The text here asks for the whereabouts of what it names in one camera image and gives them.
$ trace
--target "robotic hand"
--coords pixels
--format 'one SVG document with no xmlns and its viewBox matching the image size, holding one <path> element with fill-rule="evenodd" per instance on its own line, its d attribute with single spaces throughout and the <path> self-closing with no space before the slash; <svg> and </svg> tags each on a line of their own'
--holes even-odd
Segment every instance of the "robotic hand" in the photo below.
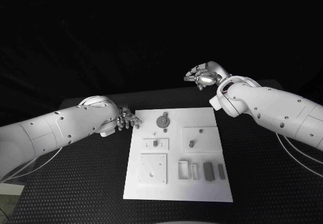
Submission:
<svg viewBox="0 0 323 224">
<path fill-rule="evenodd" d="M 128 106 L 105 96 L 88 97 L 78 106 L 0 127 L 0 183 L 7 173 L 35 158 L 94 133 L 102 137 L 141 124 Z"/>
<path fill-rule="evenodd" d="M 199 90 L 218 85 L 210 99 L 236 117 L 247 113 L 258 125 L 323 150 L 323 106 L 290 92 L 261 85 L 248 77 L 232 76 L 215 62 L 198 65 L 183 78 L 195 81 Z"/>
</svg>

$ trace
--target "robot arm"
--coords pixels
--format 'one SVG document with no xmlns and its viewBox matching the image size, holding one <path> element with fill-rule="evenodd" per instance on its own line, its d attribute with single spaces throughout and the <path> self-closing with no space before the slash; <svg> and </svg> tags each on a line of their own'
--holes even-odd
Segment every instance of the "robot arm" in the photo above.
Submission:
<svg viewBox="0 0 323 224">
<path fill-rule="evenodd" d="M 200 90 L 212 84 L 219 86 L 210 99 L 215 110 L 222 108 L 232 117 L 249 114 L 258 125 L 323 150 L 322 105 L 293 93 L 261 87 L 248 77 L 229 75 L 215 62 L 196 66 L 185 80 L 195 81 Z"/>
<path fill-rule="evenodd" d="M 125 106 L 118 108 L 107 97 L 95 96 L 78 106 L 0 127 L 0 180 L 22 164 L 94 133 L 105 137 L 117 125 L 121 130 L 140 123 Z"/>
</svg>

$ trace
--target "cable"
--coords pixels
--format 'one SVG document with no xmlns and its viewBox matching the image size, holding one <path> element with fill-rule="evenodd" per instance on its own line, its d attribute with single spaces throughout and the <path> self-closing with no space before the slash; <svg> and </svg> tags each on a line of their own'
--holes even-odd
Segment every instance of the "cable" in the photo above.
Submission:
<svg viewBox="0 0 323 224">
<path fill-rule="evenodd" d="M 35 158 L 29 163 L 27 163 L 27 165 L 26 166 L 23 166 L 23 168 L 13 174 L 13 175 L 10 175 L 4 180 L 1 180 L 0 181 L 0 183 L 3 183 L 3 182 L 6 182 L 17 173 L 20 173 L 20 171 L 35 162 L 35 160 L 36 160 L 37 158 Z"/>
<path fill-rule="evenodd" d="M 290 140 L 287 139 L 287 137 L 284 136 L 285 140 L 288 141 L 290 145 L 293 146 L 293 148 L 297 150 L 298 153 L 301 153 L 307 158 L 310 158 L 311 160 L 314 160 L 316 162 L 319 162 L 320 164 L 323 164 L 322 161 L 319 161 L 317 159 L 314 159 L 311 156 L 309 156 L 304 152 L 301 152 L 300 149 L 296 148 L 296 146 L 291 144 Z"/>
<path fill-rule="evenodd" d="M 0 212 L 1 212 L 1 214 L 4 215 L 4 218 L 7 219 L 7 221 L 10 221 L 10 219 L 9 219 L 9 217 L 7 217 L 6 213 L 4 213 L 4 211 L 1 210 L 1 208 L 0 208 Z"/>
<path fill-rule="evenodd" d="M 33 170 L 33 171 L 30 171 L 30 172 L 27 172 L 27 173 L 24 173 L 24 174 L 22 174 L 22 175 L 19 175 L 19 176 L 14 176 L 14 177 L 11 177 L 9 180 L 11 180 L 13 178 L 17 178 L 17 177 L 22 177 L 22 176 L 24 176 L 24 175 L 27 175 L 27 174 L 30 174 L 32 172 L 35 172 L 37 169 L 40 169 L 48 163 L 49 163 L 49 161 L 53 159 L 53 157 L 56 156 L 56 154 L 52 156 L 52 158 Z"/>
<path fill-rule="evenodd" d="M 280 140 L 280 143 L 281 143 L 281 146 L 283 146 L 285 152 L 287 152 L 288 155 L 293 157 L 291 153 L 288 152 L 288 150 L 287 150 L 285 147 L 284 147 L 284 144 L 283 144 L 283 142 L 281 142 L 281 139 L 280 139 L 280 136 L 278 136 L 277 133 L 275 133 L 275 135 L 277 135 L 277 138 L 278 138 L 278 140 Z M 320 177 L 323 177 L 323 175 L 320 175 L 319 173 L 316 173 L 316 172 L 314 172 L 306 165 L 303 165 L 303 163 L 301 163 L 294 157 L 293 157 L 293 159 L 301 164 L 301 166 L 303 166 L 306 169 L 309 169 L 316 175 L 319 175 Z"/>
</svg>

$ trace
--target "black background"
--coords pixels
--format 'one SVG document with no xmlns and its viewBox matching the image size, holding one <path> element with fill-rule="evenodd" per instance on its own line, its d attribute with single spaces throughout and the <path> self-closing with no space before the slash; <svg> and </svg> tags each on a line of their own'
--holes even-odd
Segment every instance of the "black background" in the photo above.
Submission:
<svg viewBox="0 0 323 224">
<path fill-rule="evenodd" d="M 210 60 L 323 103 L 316 5 L 10 1 L 0 21 L 0 125 L 66 98 L 192 86 L 183 76 Z"/>
</svg>

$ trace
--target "table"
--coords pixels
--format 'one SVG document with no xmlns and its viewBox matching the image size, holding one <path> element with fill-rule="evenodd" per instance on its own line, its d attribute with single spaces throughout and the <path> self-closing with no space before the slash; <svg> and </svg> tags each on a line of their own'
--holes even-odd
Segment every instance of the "table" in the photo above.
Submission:
<svg viewBox="0 0 323 224">
<path fill-rule="evenodd" d="M 281 89 L 274 80 L 262 86 Z M 216 87 L 196 87 L 110 95 L 133 110 L 209 107 Z M 85 98 L 66 99 L 61 109 Z M 323 223 L 323 178 L 285 153 L 275 134 L 248 114 L 215 112 L 234 203 L 124 200 L 131 128 L 99 134 L 66 146 L 29 178 L 11 223 L 153 224 L 192 220 L 219 223 Z M 323 161 L 322 152 L 296 146 Z M 288 149 L 307 166 L 323 168 Z M 37 159 L 37 167 L 53 155 Z"/>
</svg>

